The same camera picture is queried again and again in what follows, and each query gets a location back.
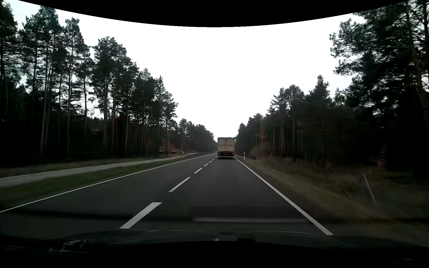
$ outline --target forest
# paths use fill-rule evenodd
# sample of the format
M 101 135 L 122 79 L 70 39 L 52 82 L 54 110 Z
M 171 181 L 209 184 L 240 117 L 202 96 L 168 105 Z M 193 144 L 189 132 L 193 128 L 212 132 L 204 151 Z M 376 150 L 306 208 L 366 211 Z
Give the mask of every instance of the forest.
M 0 0 L 0 167 L 216 150 L 204 125 L 176 121 L 161 76 L 113 37 L 87 45 L 79 22 L 60 25 L 56 10 L 41 6 L 18 29 Z
M 265 115 L 239 125 L 236 150 L 318 168 L 408 170 L 429 181 L 429 0 L 354 15 L 365 23 L 342 22 L 328 37 L 334 73 L 353 76 L 350 86 L 332 98 L 319 75 L 308 93 L 281 88 Z

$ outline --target roadside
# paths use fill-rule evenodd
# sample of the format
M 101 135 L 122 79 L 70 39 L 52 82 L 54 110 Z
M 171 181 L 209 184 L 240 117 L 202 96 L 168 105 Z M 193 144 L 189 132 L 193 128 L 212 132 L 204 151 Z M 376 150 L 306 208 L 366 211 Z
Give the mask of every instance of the roadside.
M 321 173 L 280 159 L 237 158 L 334 235 L 372 236 L 429 247 L 429 188 L 409 184 L 411 174 L 372 168 Z
M 179 155 L 181 154 L 180 153 L 171 154 L 171 155 L 168 155 L 168 158 L 179 156 Z M 124 162 L 133 162 L 133 161 L 143 161 L 143 160 L 150 160 L 150 159 L 164 159 L 164 158 L 167 158 L 167 156 L 160 155 L 157 158 L 145 157 L 145 158 L 98 159 L 98 160 L 88 160 L 88 161 L 34 165 L 34 166 L 28 166 L 28 167 L 0 168 L 0 178 L 55 171 L 55 170 L 71 169 L 71 168 L 85 168 L 85 167 L 92 167 L 92 166 L 117 164 L 117 163 L 124 163 Z
M 182 160 L 181 158 L 177 158 L 136 166 L 116 167 L 83 174 L 48 178 L 8 188 L 0 188 L 0 210 Z

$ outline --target white dashed lane line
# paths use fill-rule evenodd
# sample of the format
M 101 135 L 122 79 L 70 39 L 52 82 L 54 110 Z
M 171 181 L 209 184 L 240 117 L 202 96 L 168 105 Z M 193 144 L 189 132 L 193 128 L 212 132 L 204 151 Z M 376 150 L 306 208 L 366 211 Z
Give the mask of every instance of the white dashed lane line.
M 148 213 L 150 213 L 150 211 L 154 210 L 159 204 L 161 204 L 161 202 L 152 202 L 152 204 L 149 204 L 146 208 L 140 211 L 119 229 L 130 229 L 130 227 L 134 226 L 135 223 L 145 217 Z
M 188 177 L 188 178 L 184 179 L 181 183 L 179 183 L 177 186 L 173 187 L 173 189 L 171 189 L 171 190 L 170 190 L 170 191 L 168 191 L 168 192 L 169 192 L 169 193 L 173 192 L 176 188 L 178 188 L 178 186 L 182 185 L 182 183 L 184 183 L 185 181 L 187 181 L 189 178 L 191 178 L 191 177 Z

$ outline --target windshield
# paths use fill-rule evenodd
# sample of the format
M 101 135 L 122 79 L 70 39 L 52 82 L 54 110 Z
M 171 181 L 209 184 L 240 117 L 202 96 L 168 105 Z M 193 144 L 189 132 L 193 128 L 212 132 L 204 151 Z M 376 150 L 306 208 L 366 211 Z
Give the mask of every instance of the windshield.
M 219 28 L 0 0 L 0 235 L 429 247 L 429 0 Z

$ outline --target dry grass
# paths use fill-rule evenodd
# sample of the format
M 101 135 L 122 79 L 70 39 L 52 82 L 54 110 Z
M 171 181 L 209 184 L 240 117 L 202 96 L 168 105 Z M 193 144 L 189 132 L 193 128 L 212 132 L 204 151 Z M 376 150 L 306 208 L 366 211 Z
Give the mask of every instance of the dry grass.
M 429 187 L 415 185 L 411 173 L 380 171 L 358 167 L 314 171 L 289 160 L 245 160 L 277 183 L 321 207 L 341 224 L 330 225 L 334 234 L 353 235 L 354 229 L 383 238 L 399 239 L 429 247 Z M 364 173 L 378 206 L 375 206 Z

